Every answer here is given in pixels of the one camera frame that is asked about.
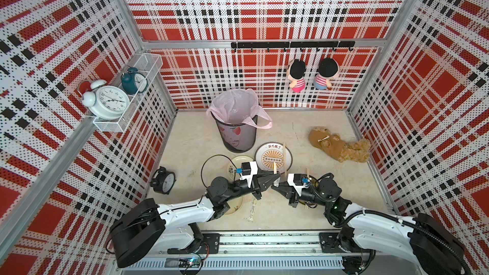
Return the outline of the black mesh waste bin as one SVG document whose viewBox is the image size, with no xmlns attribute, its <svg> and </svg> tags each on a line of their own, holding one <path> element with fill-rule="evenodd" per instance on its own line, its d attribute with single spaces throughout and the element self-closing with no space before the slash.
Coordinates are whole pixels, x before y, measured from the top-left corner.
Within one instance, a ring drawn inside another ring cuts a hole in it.
<svg viewBox="0 0 489 275">
<path fill-rule="evenodd" d="M 234 153 L 243 153 L 252 149 L 257 129 L 245 123 L 229 124 L 219 121 L 211 114 L 218 127 L 222 142 L 226 149 Z"/>
</svg>

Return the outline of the white plate with teal rim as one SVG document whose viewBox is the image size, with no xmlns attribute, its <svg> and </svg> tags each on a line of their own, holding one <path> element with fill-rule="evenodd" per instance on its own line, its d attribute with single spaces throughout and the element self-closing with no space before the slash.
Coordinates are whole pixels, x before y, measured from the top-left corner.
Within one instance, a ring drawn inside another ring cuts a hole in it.
<svg viewBox="0 0 489 275">
<path fill-rule="evenodd" d="M 262 171 L 273 171 L 273 163 L 277 163 L 277 172 L 283 173 L 283 144 L 278 142 L 268 142 L 255 152 L 255 161 Z M 287 170 L 290 170 L 293 163 L 293 156 L 287 147 Z"/>
</svg>

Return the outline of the brown teddy bear plush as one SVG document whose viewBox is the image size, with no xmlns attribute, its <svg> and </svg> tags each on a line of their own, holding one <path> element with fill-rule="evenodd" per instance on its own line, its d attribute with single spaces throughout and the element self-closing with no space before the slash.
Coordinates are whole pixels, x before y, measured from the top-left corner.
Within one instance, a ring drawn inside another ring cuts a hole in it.
<svg viewBox="0 0 489 275">
<path fill-rule="evenodd" d="M 338 162 L 351 160 L 366 163 L 370 158 L 371 143 L 367 139 L 344 141 L 340 135 L 325 127 L 314 127 L 309 132 L 308 140 L 315 148 Z"/>
</svg>

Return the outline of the blue striped hanging doll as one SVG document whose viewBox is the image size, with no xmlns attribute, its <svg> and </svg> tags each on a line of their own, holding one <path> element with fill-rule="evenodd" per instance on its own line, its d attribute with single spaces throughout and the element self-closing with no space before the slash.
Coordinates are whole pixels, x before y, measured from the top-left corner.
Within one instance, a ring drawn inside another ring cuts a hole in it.
<svg viewBox="0 0 489 275">
<path fill-rule="evenodd" d="M 324 58 L 320 61 L 313 85 L 318 90 L 332 88 L 331 80 L 339 77 L 339 65 L 332 58 Z"/>
</svg>

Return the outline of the black wall hook rail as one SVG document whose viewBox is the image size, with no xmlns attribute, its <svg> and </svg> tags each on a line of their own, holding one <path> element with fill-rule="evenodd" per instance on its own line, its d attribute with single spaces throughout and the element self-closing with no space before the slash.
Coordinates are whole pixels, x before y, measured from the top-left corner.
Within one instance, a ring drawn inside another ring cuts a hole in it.
<svg viewBox="0 0 489 275">
<path fill-rule="evenodd" d="M 323 42 L 231 42 L 232 49 L 289 49 L 289 48 L 347 48 L 355 47 L 355 41 L 323 41 Z"/>
</svg>

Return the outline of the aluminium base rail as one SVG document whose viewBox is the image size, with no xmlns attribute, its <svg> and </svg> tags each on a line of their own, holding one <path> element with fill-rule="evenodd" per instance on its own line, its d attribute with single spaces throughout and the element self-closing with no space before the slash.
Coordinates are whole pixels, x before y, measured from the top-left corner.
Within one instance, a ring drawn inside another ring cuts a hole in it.
<svg viewBox="0 0 489 275">
<path fill-rule="evenodd" d="M 376 257 L 371 250 L 343 249 L 337 229 L 208 231 L 204 237 L 206 244 L 196 253 L 160 251 L 124 269 L 114 268 L 113 273 L 334 270 L 360 274 Z"/>
</svg>

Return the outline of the teal alarm clock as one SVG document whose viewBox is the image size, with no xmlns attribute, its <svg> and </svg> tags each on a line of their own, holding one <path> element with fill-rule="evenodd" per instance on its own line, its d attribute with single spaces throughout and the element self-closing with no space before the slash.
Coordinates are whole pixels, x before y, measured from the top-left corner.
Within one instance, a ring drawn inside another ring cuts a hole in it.
<svg viewBox="0 0 489 275">
<path fill-rule="evenodd" d="M 121 75 L 121 84 L 123 90 L 128 95 L 136 95 L 146 91 L 148 80 L 137 68 L 129 67 L 127 71 Z"/>
</svg>

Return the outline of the black alarm clock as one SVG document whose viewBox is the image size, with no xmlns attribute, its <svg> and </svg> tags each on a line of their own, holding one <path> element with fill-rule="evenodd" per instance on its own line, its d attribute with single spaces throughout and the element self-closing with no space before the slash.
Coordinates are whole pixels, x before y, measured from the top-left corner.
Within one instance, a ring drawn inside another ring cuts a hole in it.
<svg viewBox="0 0 489 275">
<path fill-rule="evenodd" d="M 176 174 L 165 167 L 156 170 L 150 181 L 150 186 L 158 194 L 168 195 L 176 182 Z"/>
</svg>

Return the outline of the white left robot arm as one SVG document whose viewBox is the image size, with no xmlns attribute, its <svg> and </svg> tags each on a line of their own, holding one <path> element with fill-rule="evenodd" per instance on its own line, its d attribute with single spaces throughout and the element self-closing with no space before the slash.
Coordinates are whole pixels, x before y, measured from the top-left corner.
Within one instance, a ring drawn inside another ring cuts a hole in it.
<svg viewBox="0 0 489 275">
<path fill-rule="evenodd" d="M 280 178 L 263 172 L 230 182 L 217 177 L 201 198 L 178 204 L 157 204 L 145 199 L 110 227 L 117 266 L 125 268 L 147 254 L 166 253 L 170 249 L 193 252 L 203 241 L 198 225 L 219 219 L 229 209 L 229 201 L 252 194 L 261 199 L 262 192 Z"/>
</svg>

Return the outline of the wrapped disposable chopsticks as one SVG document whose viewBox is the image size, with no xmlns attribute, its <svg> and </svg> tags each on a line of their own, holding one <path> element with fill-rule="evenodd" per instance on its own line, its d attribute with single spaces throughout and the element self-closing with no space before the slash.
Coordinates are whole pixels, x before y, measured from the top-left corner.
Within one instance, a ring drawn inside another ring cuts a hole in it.
<svg viewBox="0 0 489 275">
<path fill-rule="evenodd" d="M 257 199 L 254 199 L 252 201 L 252 205 L 250 207 L 250 214 L 249 214 L 249 217 L 247 218 L 247 220 L 249 222 L 253 222 L 254 221 L 254 216 L 255 216 L 255 212 L 256 212 L 256 208 L 257 208 L 257 202 L 258 202 Z"/>
</svg>

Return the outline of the cream plate with flower print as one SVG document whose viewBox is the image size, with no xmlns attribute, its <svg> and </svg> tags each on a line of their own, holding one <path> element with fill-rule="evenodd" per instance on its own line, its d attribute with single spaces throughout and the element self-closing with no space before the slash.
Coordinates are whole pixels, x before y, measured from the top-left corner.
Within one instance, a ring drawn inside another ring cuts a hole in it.
<svg viewBox="0 0 489 275">
<path fill-rule="evenodd" d="M 227 167 L 228 180 L 230 180 L 231 182 L 234 180 L 239 180 L 241 178 L 241 175 L 236 170 L 241 169 L 241 165 L 244 162 L 252 162 L 252 161 L 253 159 L 246 155 L 239 155 L 237 157 L 234 157 Z"/>
</svg>

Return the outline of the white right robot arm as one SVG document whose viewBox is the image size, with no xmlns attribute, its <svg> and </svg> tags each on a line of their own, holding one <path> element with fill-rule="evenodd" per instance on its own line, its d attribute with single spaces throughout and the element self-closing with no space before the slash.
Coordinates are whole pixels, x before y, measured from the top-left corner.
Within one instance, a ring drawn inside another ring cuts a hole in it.
<svg viewBox="0 0 489 275">
<path fill-rule="evenodd" d="M 390 215 L 367 209 L 341 197 L 331 173 L 319 179 L 289 174 L 287 181 L 272 187 L 289 200 L 323 206 L 326 220 L 339 229 L 333 247 L 346 253 L 368 252 L 367 260 L 344 262 L 347 274 L 360 274 L 377 252 L 409 261 L 426 274 L 471 274 L 464 255 L 466 247 L 428 214 L 416 217 Z"/>
</svg>

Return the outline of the white twin-bell alarm clock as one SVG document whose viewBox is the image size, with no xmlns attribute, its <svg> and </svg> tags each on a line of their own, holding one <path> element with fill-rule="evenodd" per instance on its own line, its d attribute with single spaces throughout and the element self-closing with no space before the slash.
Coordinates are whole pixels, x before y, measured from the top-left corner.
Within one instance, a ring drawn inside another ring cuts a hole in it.
<svg viewBox="0 0 489 275">
<path fill-rule="evenodd" d="M 106 80 L 96 80 L 90 90 L 81 95 L 81 103 L 96 117 L 103 120 L 116 120 L 129 108 L 130 99 L 120 88 L 107 85 Z"/>
</svg>

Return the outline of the yellow patterned plate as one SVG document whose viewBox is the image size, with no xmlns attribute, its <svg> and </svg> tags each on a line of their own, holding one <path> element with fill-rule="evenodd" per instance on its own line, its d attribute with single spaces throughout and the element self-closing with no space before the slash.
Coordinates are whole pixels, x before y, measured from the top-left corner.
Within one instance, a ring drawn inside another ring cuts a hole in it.
<svg viewBox="0 0 489 275">
<path fill-rule="evenodd" d="M 314 176 L 307 176 L 306 179 L 308 180 L 307 181 L 307 184 L 309 186 L 312 186 L 314 188 L 318 188 L 319 186 L 319 181 L 314 177 Z"/>
</svg>

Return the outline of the pink striped hanging doll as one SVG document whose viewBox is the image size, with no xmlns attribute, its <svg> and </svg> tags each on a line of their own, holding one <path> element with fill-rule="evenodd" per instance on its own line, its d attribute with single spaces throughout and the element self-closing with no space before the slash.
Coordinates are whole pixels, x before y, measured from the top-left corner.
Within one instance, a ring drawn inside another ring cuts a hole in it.
<svg viewBox="0 0 489 275">
<path fill-rule="evenodd" d="M 290 62 L 287 68 L 287 78 L 289 80 L 289 88 L 294 93 L 300 93 L 305 88 L 304 74 L 306 72 L 306 64 L 299 59 L 294 59 Z"/>
</svg>

